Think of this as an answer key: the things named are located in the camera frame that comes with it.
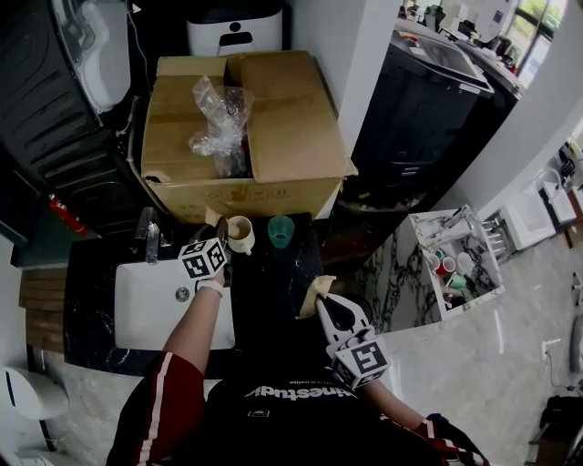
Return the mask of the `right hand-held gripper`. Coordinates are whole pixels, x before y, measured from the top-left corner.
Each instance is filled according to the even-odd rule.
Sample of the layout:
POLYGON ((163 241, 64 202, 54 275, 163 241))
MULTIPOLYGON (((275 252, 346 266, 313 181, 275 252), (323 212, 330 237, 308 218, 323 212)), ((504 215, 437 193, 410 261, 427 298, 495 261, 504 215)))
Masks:
POLYGON ((337 294, 329 294, 326 298, 318 295, 315 308, 336 376, 351 389, 379 379, 390 366, 390 360, 384 340, 369 325, 363 308, 337 294), (343 332, 347 331, 352 335, 341 341, 343 332))

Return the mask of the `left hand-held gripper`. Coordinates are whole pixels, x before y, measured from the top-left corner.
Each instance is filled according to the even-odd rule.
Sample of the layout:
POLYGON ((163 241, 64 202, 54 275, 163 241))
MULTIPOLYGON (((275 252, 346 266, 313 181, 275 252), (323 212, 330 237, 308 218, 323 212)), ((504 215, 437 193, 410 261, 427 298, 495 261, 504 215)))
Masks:
POLYGON ((224 285, 230 286, 230 263, 222 242, 229 238, 229 221, 220 217, 215 238, 195 240, 183 246, 178 255, 179 274, 194 281, 212 279, 224 272, 224 285))

